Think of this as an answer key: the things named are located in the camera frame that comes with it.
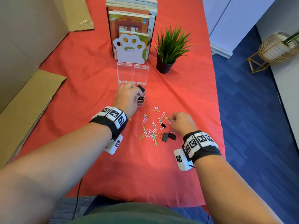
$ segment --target black plant pot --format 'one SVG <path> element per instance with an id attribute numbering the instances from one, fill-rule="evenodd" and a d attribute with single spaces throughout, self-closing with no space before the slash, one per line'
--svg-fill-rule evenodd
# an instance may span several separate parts
<path id="1" fill-rule="evenodd" d="M 159 60 L 157 58 L 157 66 L 156 69 L 162 73 L 162 74 L 166 74 L 167 72 L 169 72 L 170 68 L 172 67 L 172 65 L 175 63 L 175 61 L 172 64 L 164 64 L 161 62 L 161 60 Z"/>

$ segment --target white paw-shaped bookend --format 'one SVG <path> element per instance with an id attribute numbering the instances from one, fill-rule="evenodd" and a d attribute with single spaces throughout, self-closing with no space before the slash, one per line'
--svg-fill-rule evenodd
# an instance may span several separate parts
<path id="1" fill-rule="evenodd" d="M 145 49 L 145 44 L 140 41 L 138 36 L 122 34 L 119 38 L 114 39 L 113 44 L 116 47 L 118 61 L 144 64 L 142 52 Z"/>

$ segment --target blue carpet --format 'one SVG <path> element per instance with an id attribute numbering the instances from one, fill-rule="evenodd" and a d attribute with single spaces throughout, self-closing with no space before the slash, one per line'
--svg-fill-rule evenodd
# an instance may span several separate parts
<path id="1" fill-rule="evenodd" d="M 299 220 L 299 155 L 271 71 L 252 75 L 245 61 L 259 46 L 254 27 L 230 59 L 213 55 L 226 159 L 284 223 L 295 224 Z M 63 199 L 51 223 L 69 220 L 74 202 L 74 198 Z M 76 217 L 88 203 L 90 198 L 79 200 Z M 201 207 L 173 210 L 207 223 Z"/>

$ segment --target bamboo planter stand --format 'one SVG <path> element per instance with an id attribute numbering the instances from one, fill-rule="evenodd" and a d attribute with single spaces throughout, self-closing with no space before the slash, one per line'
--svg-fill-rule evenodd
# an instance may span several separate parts
<path id="1" fill-rule="evenodd" d="M 299 52 L 299 43 L 296 40 L 287 45 L 283 43 L 289 36 L 290 35 L 283 32 L 276 32 L 266 38 L 260 45 L 259 50 L 246 59 L 249 63 L 251 73 L 263 71 L 269 67 L 270 64 L 280 63 L 295 56 Z M 263 60 L 262 64 L 252 59 L 256 55 Z M 258 67 L 254 69 L 252 63 L 255 63 Z"/>

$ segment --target dark pants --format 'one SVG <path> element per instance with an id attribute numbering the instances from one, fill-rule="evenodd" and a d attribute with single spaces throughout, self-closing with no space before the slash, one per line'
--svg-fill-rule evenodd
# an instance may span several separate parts
<path id="1" fill-rule="evenodd" d="M 93 211 L 96 208 L 107 206 L 107 205 L 120 204 L 120 203 L 125 203 L 125 201 L 112 200 L 108 197 L 97 195 L 95 199 L 92 201 L 92 203 L 88 206 L 86 211 L 84 212 L 84 215 L 88 215 L 91 211 Z"/>

